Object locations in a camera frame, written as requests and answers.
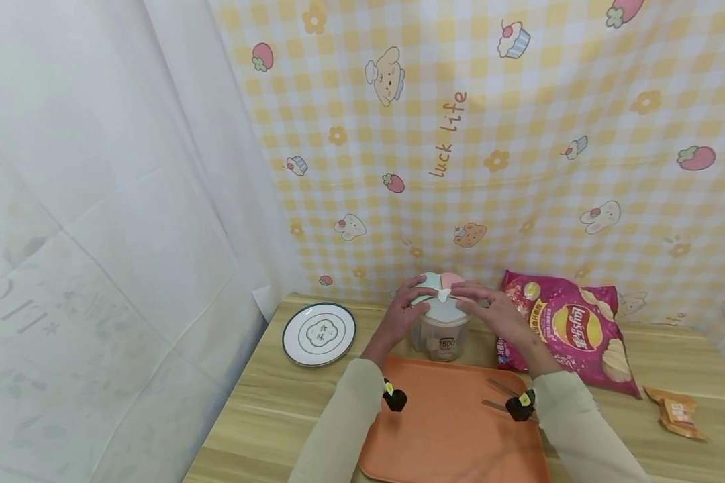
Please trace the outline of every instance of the fabric backdrop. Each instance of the fabric backdrop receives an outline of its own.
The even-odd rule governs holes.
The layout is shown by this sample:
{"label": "fabric backdrop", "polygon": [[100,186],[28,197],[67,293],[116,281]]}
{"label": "fabric backdrop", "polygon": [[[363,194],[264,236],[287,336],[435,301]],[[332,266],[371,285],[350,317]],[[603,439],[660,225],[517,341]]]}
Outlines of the fabric backdrop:
{"label": "fabric backdrop", "polygon": [[725,350],[725,1],[210,3],[312,293],[511,268]]}
{"label": "fabric backdrop", "polygon": [[0,0],[0,483],[181,481],[285,223],[205,0]]}

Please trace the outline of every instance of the white plate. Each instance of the white plate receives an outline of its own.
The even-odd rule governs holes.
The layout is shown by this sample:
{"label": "white plate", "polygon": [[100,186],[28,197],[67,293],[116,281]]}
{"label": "white plate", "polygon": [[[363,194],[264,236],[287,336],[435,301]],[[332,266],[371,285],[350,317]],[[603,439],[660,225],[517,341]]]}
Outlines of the white plate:
{"label": "white plate", "polygon": [[282,348],[296,364],[325,366],[352,347],[356,325],[341,305],[322,302],[293,315],[282,332]]}

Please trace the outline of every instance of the black wrist strap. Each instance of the black wrist strap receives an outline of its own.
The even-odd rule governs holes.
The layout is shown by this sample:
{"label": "black wrist strap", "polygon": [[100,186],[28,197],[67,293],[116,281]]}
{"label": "black wrist strap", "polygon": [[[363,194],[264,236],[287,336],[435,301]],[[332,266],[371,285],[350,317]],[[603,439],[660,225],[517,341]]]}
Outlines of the black wrist strap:
{"label": "black wrist strap", "polygon": [[530,389],[519,397],[511,397],[505,408],[514,421],[527,421],[534,413],[534,390]]}
{"label": "black wrist strap", "polygon": [[406,407],[406,403],[408,402],[408,396],[406,396],[406,393],[398,388],[394,388],[392,383],[386,377],[384,377],[383,398],[384,402],[387,403],[389,410],[395,411],[396,413],[402,411],[403,407]]}

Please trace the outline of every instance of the orange tray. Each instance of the orange tray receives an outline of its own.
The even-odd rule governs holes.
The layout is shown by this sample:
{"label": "orange tray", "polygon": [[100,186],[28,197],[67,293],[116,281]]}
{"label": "orange tray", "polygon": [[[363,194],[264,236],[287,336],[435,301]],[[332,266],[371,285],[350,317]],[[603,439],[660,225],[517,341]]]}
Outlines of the orange tray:
{"label": "orange tray", "polygon": [[401,413],[382,411],[359,459],[362,472],[390,483],[548,483],[545,453],[535,422],[481,404],[505,404],[526,383],[513,372],[390,357],[384,375],[408,396]]}

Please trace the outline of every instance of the plate rim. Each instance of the plate rim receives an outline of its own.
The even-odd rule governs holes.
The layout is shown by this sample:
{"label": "plate rim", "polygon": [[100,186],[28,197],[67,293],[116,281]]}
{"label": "plate rim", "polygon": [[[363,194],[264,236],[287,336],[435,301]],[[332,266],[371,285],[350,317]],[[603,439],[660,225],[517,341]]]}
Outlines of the plate rim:
{"label": "plate rim", "polygon": [[[295,319],[298,316],[298,314],[300,314],[302,311],[304,311],[306,309],[311,309],[312,307],[316,307],[317,305],[335,305],[339,309],[346,311],[346,313],[349,314],[349,317],[352,317],[352,326],[354,327],[354,335],[352,336],[352,341],[349,342],[349,346],[341,354],[339,354],[338,357],[336,357],[336,359],[333,359],[333,360],[330,360],[327,362],[323,362],[322,364],[302,364],[301,362],[298,362],[297,360],[293,359],[293,357],[290,355],[290,353],[287,352],[287,348],[285,347],[285,334],[287,332],[287,327],[290,326],[290,323],[293,321],[293,319]],[[307,306],[303,307],[301,310],[295,312],[295,314],[292,314],[292,316],[290,317],[290,320],[287,321],[287,324],[285,324],[285,328],[282,329],[282,352],[285,352],[287,359],[290,359],[293,362],[293,364],[296,364],[298,366],[323,367],[323,366],[327,366],[328,364],[332,364],[333,362],[341,359],[341,357],[343,357],[343,356],[346,356],[346,353],[352,349],[355,339],[357,339],[357,320],[354,319],[354,314],[352,314],[351,310],[347,309],[346,307],[344,307],[341,304],[336,304],[336,302],[316,302],[314,304],[307,305]]]}

